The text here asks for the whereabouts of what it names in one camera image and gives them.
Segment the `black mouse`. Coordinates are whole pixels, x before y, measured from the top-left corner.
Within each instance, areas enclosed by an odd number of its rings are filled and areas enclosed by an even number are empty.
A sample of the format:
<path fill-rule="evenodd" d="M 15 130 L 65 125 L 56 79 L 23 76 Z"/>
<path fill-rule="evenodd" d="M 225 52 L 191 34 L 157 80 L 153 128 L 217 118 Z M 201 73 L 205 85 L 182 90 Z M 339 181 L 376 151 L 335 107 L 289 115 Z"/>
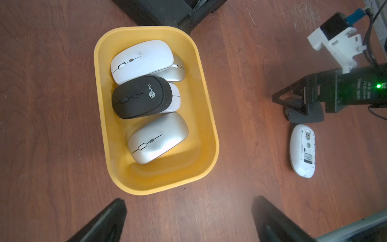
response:
<path fill-rule="evenodd" d="M 324 120 L 324 111 L 320 102 L 309 104 L 308 108 L 308 113 L 306 113 L 285 107 L 284 115 L 293 124 L 320 123 Z"/>
<path fill-rule="evenodd" d="M 124 120 L 159 114 L 171 102 L 169 82 L 154 75 L 125 82 L 112 93 L 112 107 L 118 117 Z"/>

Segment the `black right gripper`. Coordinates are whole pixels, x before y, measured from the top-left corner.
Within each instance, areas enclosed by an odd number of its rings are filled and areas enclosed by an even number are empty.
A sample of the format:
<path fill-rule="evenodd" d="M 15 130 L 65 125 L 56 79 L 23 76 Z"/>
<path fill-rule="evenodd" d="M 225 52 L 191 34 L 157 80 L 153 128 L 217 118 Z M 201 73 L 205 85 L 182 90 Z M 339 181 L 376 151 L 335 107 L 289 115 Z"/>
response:
<path fill-rule="evenodd" d="M 305 76 L 272 95 L 283 107 L 311 107 L 338 113 L 350 105 L 387 107 L 387 64 L 355 69 L 347 74 L 329 70 Z"/>

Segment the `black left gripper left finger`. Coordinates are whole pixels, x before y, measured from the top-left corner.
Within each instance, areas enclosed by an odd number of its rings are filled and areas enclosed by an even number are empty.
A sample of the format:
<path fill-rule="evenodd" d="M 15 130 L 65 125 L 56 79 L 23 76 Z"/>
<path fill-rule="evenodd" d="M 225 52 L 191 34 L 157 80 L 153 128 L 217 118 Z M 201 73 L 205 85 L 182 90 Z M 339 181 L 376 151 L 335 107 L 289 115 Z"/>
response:
<path fill-rule="evenodd" d="M 119 242 L 127 215 L 123 199 L 112 201 L 68 242 Z"/>

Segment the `silver mouse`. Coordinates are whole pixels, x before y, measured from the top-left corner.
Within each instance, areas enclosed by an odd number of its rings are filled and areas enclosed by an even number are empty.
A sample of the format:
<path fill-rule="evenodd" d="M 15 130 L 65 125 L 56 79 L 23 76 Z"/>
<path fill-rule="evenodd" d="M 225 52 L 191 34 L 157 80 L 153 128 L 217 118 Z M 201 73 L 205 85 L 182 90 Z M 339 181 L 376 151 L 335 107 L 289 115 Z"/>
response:
<path fill-rule="evenodd" d="M 151 75 L 164 78 L 168 82 L 181 82 L 185 79 L 185 65 L 182 59 L 177 56 L 173 55 L 174 57 L 174 63 L 171 67 L 158 71 L 155 73 L 152 73 Z"/>

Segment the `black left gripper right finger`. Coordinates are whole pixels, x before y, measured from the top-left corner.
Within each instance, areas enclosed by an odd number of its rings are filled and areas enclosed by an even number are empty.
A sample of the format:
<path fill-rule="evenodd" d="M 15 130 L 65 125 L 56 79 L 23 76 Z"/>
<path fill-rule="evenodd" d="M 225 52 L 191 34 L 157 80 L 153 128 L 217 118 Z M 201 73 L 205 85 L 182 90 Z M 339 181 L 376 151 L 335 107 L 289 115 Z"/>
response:
<path fill-rule="evenodd" d="M 261 242 L 315 241 L 263 196 L 253 199 L 252 215 Z"/>

